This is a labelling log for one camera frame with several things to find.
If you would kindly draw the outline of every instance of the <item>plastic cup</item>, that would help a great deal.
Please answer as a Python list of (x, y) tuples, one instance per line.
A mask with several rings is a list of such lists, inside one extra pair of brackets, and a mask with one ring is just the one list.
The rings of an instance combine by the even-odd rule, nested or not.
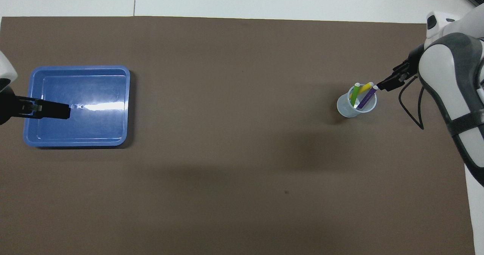
[(375, 106), (377, 105), (377, 94), (375, 93), (371, 98), (370, 101), (366, 103), (366, 105), (360, 110), (356, 107), (359, 105), (360, 101), (363, 100), (366, 93), (361, 93), (356, 97), (355, 105), (352, 106), (349, 102), (349, 95), (353, 92), (353, 87), (351, 87), (348, 93), (343, 94), (340, 98), (338, 98), (338, 102), (336, 104), (338, 111), (341, 115), (346, 118), (353, 118), (361, 113), (368, 113), (372, 111)]

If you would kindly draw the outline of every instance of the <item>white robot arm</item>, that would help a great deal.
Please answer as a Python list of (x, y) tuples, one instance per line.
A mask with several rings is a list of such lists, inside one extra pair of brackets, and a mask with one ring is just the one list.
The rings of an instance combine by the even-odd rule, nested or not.
[(418, 74), (475, 179), (484, 186), (484, 5), (457, 20), (442, 12), (427, 18), (427, 40), (378, 84), (387, 91)]
[(11, 82), (17, 79), (17, 72), (15, 71), (10, 61), (0, 51), (0, 92), (4, 90)]
[(69, 105), (16, 96), (9, 86), (16, 78), (17, 72), (0, 51), (0, 124), (11, 117), (68, 119), (71, 116)]

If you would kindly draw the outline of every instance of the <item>brown surface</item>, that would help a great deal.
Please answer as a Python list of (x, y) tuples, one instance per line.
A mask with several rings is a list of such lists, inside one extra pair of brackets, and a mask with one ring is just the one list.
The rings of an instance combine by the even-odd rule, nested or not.
[(4, 17), (18, 95), (40, 65), (122, 64), (133, 101), (123, 149), (30, 148), (22, 119), (0, 127), (0, 253), (473, 253), (462, 160), (430, 96), (425, 131), (398, 91), (357, 118), (335, 108), (424, 36), (420, 24)]

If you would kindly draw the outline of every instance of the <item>blue plastic tray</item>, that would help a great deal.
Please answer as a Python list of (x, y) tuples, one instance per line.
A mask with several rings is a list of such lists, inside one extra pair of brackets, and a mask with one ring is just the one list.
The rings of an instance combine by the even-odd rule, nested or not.
[(29, 97), (68, 104), (67, 120), (25, 119), (30, 146), (116, 146), (126, 140), (130, 73), (124, 66), (38, 67)]

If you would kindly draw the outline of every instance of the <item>cable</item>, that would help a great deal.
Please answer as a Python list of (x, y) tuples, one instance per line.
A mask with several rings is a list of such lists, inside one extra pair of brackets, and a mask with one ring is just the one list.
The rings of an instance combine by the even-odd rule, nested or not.
[(410, 114), (410, 112), (408, 111), (408, 109), (405, 107), (405, 105), (403, 104), (402, 102), (402, 94), (404, 92), (404, 90), (410, 86), (410, 84), (415, 81), (415, 79), (417, 79), (418, 77), (414, 76), (412, 80), (410, 80), (403, 88), (402, 90), (400, 91), (399, 95), (398, 95), (398, 102), (400, 102), (400, 105), (402, 106), (403, 110), (405, 110), (405, 112), (407, 113), (407, 115), (415, 122), (415, 124), (417, 124), (417, 126), (419, 126), (420, 129), (424, 129), (424, 123), (422, 122), (422, 113), (420, 112), (420, 104), (422, 103), (422, 95), (424, 94), (424, 87), (422, 86), (422, 89), (420, 89), (420, 94), (419, 94), (419, 101), (418, 101), (418, 104), (417, 104), (417, 114), (418, 114), (418, 117), (419, 117), (419, 120), (417, 121), (415, 119), (415, 117), (412, 116), (412, 114)]

